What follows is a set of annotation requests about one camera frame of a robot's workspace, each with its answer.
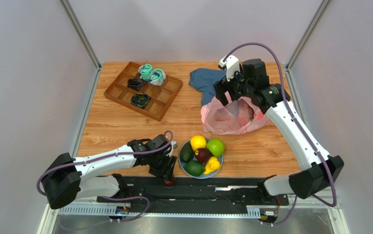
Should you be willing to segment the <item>dark red fake fruit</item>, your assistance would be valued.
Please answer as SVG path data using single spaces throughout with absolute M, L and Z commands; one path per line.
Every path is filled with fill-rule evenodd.
M 174 182 L 175 182 L 175 178 L 174 177 L 172 177 L 170 179 L 164 179 L 164 185 L 168 186 L 168 187 L 172 186 L 174 184 Z

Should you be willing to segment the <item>blue plate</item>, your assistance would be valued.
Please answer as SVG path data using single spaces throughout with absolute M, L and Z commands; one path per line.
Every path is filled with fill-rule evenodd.
M 206 179 L 213 177 L 223 166 L 224 143 L 218 138 L 194 136 L 186 141 L 179 153 L 178 160 L 181 169 L 190 177 Z

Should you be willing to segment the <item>blue cloth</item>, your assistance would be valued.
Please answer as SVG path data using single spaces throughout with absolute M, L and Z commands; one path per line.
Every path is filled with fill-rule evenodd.
M 214 84 L 225 77 L 224 70 L 198 68 L 189 73 L 189 85 L 202 93 L 201 105 L 207 105 L 216 95 Z

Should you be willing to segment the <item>green fake lime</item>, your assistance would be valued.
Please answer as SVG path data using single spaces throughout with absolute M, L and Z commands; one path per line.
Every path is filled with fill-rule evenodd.
M 184 170 L 191 176 L 199 177 L 205 171 L 205 166 L 199 161 L 192 160 L 185 164 Z

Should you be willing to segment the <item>green fake avocado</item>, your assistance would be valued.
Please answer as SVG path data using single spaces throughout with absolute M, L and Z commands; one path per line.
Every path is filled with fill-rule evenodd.
M 195 155 L 195 151 L 192 149 L 190 142 L 186 142 L 179 151 L 179 159 L 181 162 L 190 162 Z

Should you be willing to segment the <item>pink plastic bag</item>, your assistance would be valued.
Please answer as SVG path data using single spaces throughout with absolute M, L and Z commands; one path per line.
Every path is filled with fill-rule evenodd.
M 210 103 L 201 108 L 201 122 L 204 131 L 217 135 L 241 135 L 260 129 L 270 122 L 259 107 L 250 98 L 241 97 L 232 101 L 228 92 L 228 104 L 214 97 Z

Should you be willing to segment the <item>dark purple fake mangosteen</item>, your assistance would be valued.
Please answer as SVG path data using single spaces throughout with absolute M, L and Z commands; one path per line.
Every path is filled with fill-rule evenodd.
M 212 153 L 206 148 L 199 148 L 195 151 L 195 158 L 200 163 L 207 163 L 211 157 Z

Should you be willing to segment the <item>yellow fake lemon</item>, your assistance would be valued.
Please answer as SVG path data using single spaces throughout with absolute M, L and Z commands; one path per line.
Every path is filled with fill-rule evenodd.
M 202 135 L 195 135 L 190 139 L 190 145 L 193 151 L 196 151 L 201 148 L 206 148 L 207 140 Z

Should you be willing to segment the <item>yellow fake pear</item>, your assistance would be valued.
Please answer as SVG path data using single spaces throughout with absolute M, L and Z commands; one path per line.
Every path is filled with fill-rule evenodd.
M 205 165 L 205 171 L 203 172 L 204 175 L 208 175 L 214 171 L 217 171 L 221 168 L 221 163 L 219 162 L 218 158 L 213 156 L 211 157 Z

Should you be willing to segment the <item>light green fake apple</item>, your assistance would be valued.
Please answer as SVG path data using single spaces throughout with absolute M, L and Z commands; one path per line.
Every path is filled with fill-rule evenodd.
M 220 157 L 224 153 L 225 145 L 219 138 L 213 138 L 206 144 L 206 148 L 213 156 Z

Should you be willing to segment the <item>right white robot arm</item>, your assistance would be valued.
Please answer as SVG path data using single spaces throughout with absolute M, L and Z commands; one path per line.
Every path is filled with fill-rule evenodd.
M 296 156 L 300 171 L 273 175 L 258 183 L 265 198 L 293 194 L 301 199 L 315 196 L 325 188 L 335 188 L 344 162 L 332 156 L 300 121 L 288 93 L 281 84 L 271 84 L 265 63 L 249 59 L 242 63 L 235 56 L 220 60 L 218 67 L 226 75 L 214 85 L 215 97 L 226 106 L 241 97 L 249 98 L 279 129 Z

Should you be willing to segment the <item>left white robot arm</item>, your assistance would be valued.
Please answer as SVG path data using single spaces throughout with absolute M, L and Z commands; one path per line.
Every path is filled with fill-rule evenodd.
M 104 175 L 137 166 L 149 166 L 151 175 L 170 186 L 174 183 L 177 157 L 173 151 L 177 146 L 172 137 L 160 134 L 153 139 L 134 139 L 93 156 L 71 157 L 69 153 L 63 153 L 37 179 L 37 191 L 47 198 L 53 210 L 80 198 L 113 197 L 123 189 L 122 180 Z

